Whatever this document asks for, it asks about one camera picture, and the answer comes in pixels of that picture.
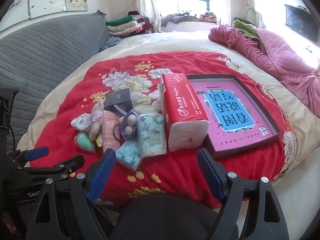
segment flower painting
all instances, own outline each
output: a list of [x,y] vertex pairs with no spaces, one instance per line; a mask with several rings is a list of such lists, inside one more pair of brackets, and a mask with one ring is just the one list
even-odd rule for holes
[[47,14],[87,10],[87,0],[15,0],[0,22],[0,31]]

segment red bedspread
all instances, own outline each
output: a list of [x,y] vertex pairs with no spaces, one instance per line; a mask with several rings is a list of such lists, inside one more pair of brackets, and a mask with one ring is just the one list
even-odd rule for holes
[[[42,131],[36,147],[47,146],[50,154],[33,161],[31,166],[52,166],[76,154],[82,154],[85,165],[78,172],[85,172],[100,158],[102,151],[91,154],[79,150],[73,142],[77,130],[71,127],[70,122],[83,113],[91,113],[92,106],[99,99],[104,99],[108,91],[126,87],[131,88],[135,95],[140,95],[134,105],[139,106],[143,111],[154,111],[157,104],[153,102],[157,100],[159,74],[164,71],[157,71],[160,68],[168,68],[173,72],[186,75],[208,73],[236,75],[268,109],[281,131],[286,132],[290,124],[276,101],[269,97],[255,81],[230,69],[227,65],[236,66],[222,54],[204,52],[168,52],[129,56],[95,64],[87,71],[84,80],[67,95],[57,117]],[[116,78],[116,72],[120,78],[124,78],[122,81],[119,81],[119,77]],[[152,93],[151,99],[146,99],[146,95],[150,93]],[[219,203],[209,192],[196,162],[196,152],[197,149],[182,150],[145,158],[136,172],[117,163],[101,199],[115,205],[126,205],[134,197],[141,197],[151,192],[171,193],[216,208]],[[273,143],[219,161],[227,171],[234,171],[242,178],[258,179],[266,176],[272,181],[284,166],[282,135]]]

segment cream bedsheet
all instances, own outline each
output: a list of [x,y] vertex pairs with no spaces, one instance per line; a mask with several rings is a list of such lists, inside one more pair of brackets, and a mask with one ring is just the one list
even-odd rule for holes
[[225,54],[232,62],[238,64],[244,73],[263,85],[287,114],[296,134],[296,148],[292,138],[289,139],[289,142],[285,142],[285,152],[293,154],[293,157],[287,157],[287,159],[292,160],[294,158],[294,162],[290,165],[290,168],[297,166],[312,150],[319,146],[320,118],[314,116],[278,80],[259,69],[238,52],[209,41],[208,32],[174,32],[154,33],[126,38],[120,44],[100,52],[82,64],[44,99],[36,112],[35,118],[29,125],[28,132],[21,138],[18,149],[34,148],[44,126],[56,117],[58,109],[67,94],[78,82],[84,79],[87,70],[95,63],[129,55],[168,51],[202,51]]

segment pink book cover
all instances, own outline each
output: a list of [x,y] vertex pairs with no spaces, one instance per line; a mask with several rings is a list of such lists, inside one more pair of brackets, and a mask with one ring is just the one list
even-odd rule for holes
[[[201,101],[205,113],[207,114],[207,117],[210,121],[208,135],[215,151],[224,151],[238,147],[244,147],[273,136],[271,129],[266,124],[263,117],[258,113],[257,109],[252,105],[249,99],[241,92],[241,90],[234,82],[204,81],[191,82],[191,85],[197,93],[197,96]],[[226,104],[226,108],[224,110],[229,112],[226,112],[225,116],[227,114],[232,114],[234,105],[237,105],[239,109],[243,110],[243,113],[249,114],[249,116],[247,116],[247,120],[249,119],[249,121],[251,121],[251,124],[253,121],[254,125],[250,125],[248,127],[244,124],[240,124],[240,126],[238,126],[238,129],[226,131],[228,129],[227,126],[228,124],[230,124],[231,120],[223,117],[222,114],[218,111],[219,109],[217,110],[216,108],[216,103],[218,103],[219,106],[221,101],[222,103],[224,103],[223,97],[221,97],[221,101],[210,100],[210,94],[213,95],[213,93],[216,93],[215,95],[217,96],[217,94],[221,95],[221,93],[224,91],[228,91],[228,98],[230,98],[229,95],[235,96],[235,102]],[[235,114],[234,116],[235,122],[239,123]]]

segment gray quilted sofa cover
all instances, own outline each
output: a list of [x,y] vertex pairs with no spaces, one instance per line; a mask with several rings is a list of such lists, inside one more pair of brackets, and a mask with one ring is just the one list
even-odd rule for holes
[[[16,146],[42,100],[109,38],[99,11],[44,20],[0,39],[0,85],[15,86],[11,126]],[[12,136],[7,150],[12,152]]]

